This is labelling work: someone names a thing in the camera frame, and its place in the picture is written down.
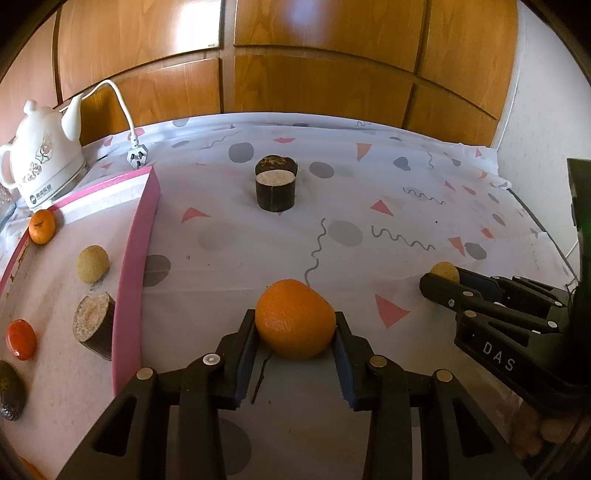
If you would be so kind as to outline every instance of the white power cord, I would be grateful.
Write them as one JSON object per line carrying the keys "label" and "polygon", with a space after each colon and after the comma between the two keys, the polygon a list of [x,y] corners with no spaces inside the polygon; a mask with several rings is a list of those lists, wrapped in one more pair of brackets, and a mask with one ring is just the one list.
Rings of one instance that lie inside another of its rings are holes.
{"label": "white power cord", "polygon": [[[131,118],[131,114],[129,113],[129,109],[127,108],[127,105],[125,104],[125,101],[123,100],[123,96],[121,95],[121,91],[119,91],[119,87],[117,87],[115,82],[113,82],[112,80],[109,80],[109,79],[99,82],[89,93],[84,95],[84,97],[82,97],[81,100],[86,100],[89,96],[91,96],[93,93],[95,93],[103,85],[109,85],[113,89],[113,91],[115,92],[115,95],[117,96],[117,100],[119,101],[119,106],[123,110],[125,118],[127,119],[127,123],[129,124],[129,134],[130,134],[129,139],[131,140],[131,149],[129,150],[129,152],[127,154],[127,160],[129,161],[129,163],[131,163],[133,168],[139,168],[140,166],[145,165],[147,155],[148,155],[148,149],[145,147],[145,145],[139,144],[138,136],[135,133],[134,121]],[[65,106],[63,108],[60,108],[59,111],[64,112],[65,110],[67,110],[67,108],[68,108],[68,106]]]}

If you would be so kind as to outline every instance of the orange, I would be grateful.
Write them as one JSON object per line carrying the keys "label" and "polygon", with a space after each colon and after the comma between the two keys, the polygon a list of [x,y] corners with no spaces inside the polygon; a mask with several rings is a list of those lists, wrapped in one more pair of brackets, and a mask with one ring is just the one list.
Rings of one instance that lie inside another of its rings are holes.
{"label": "orange", "polygon": [[297,280],[269,286],[256,304],[256,329],[277,354],[311,358],[328,347],[336,328],[333,307]]}
{"label": "orange", "polygon": [[49,210],[35,212],[29,221],[29,235],[37,245],[45,245],[56,232],[56,221]]}

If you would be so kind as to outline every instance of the power plug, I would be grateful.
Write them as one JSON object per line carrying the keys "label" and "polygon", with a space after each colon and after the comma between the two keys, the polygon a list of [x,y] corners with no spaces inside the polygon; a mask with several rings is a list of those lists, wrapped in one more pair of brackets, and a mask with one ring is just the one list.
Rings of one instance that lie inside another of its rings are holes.
{"label": "power plug", "polygon": [[136,170],[145,166],[148,161],[148,149],[146,146],[138,145],[137,147],[130,148],[127,152],[127,161]]}

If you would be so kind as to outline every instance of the cherry tomato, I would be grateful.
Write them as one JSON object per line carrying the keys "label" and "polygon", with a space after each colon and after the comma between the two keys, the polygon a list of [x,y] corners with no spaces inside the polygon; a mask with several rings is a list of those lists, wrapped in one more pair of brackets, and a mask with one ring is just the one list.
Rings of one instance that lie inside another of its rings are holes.
{"label": "cherry tomato", "polygon": [[25,320],[15,320],[6,330],[6,344],[19,360],[29,360],[37,350],[35,330]]}

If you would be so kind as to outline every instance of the wooden cabinet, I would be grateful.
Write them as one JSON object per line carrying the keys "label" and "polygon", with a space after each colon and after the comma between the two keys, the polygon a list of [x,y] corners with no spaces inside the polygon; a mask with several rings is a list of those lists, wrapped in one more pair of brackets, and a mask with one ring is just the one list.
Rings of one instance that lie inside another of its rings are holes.
{"label": "wooden cabinet", "polygon": [[[136,126],[220,113],[218,59],[169,67],[152,64],[121,74],[113,81],[121,90]],[[109,86],[84,100],[81,110],[83,145],[129,129]]]}
{"label": "wooden cabinet", "polygon": [[220,12],[221,0],[67,1],[57,43],[64,99],[138,65],[219,46]]}
{"label": "wooden cabinet", "polygon": [[238,0],[235,44],[312,47],[413,72],[426,0]]}
{"label": "wooden cabinet", "polygon": [[56,16],[52,15],[33,34],[0,82],[0,144],[14,137],[25,117],[27,100],[39,105],[57,105],[52,45]]}
{"label": "wooden cabinet", "polygon": [[237,112],[301,112],[402,125],[412,81],[378,63],[282,55],[235,59]]}
{"label": "wooden cabinet", "polygon": [[[67,0],[0,83],[0,140],[28,98],[54,106],[113,78],[137,125],[302,112],[489,145],[516,1]],[[84,144],[125,129],[109,89],[83,103]]]}
{"label": "wooden cabinet", "polygon": [[437,87],[418,86],[405,128],[444,142],[490,145],[497,123],[463,98]]}
{"label": "wooden cabinet", "polygon": [[516,0],[433,0],[418,74],[501,118],[517,42]]}

